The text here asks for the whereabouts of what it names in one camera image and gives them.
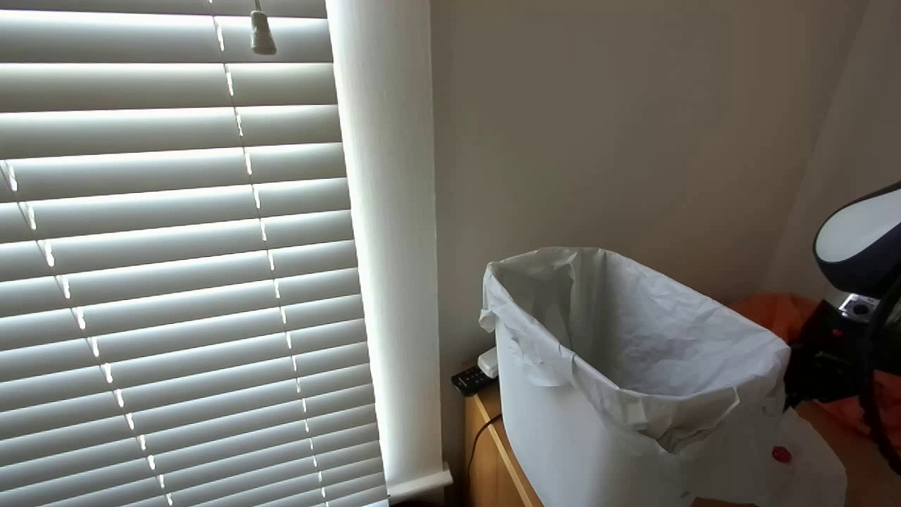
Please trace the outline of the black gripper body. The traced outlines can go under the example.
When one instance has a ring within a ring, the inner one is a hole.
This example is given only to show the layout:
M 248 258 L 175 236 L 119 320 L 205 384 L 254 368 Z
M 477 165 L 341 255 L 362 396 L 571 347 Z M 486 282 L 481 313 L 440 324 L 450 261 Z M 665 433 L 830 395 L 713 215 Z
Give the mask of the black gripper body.
M 869 302 L 852 302 L 843 313 L 830 302 L 819 302 L 802 324 L 799 339 L 792 343 L 786 368 L 786 403 L 806 400 L 833 403 L 857 396 L 865 368 L 901 375 L 901 313 L 876 330 L 874 350 L 862 351 L 865 333 L 869 330 Z

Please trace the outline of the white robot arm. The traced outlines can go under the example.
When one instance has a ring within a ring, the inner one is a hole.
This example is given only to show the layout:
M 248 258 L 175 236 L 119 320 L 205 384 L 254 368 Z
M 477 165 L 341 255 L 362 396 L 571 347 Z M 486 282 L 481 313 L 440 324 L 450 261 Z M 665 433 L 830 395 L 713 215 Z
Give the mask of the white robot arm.
M 792 406 L 857 396 L 866 368 L 901 368 L 897 313 L 876 330 L 874 350 L 862 351 L 879 303 L 901 277 L 901 182 L 836 209 L 814 236 L 814 258 L 833 295 L 814 308 L 792 343 Z

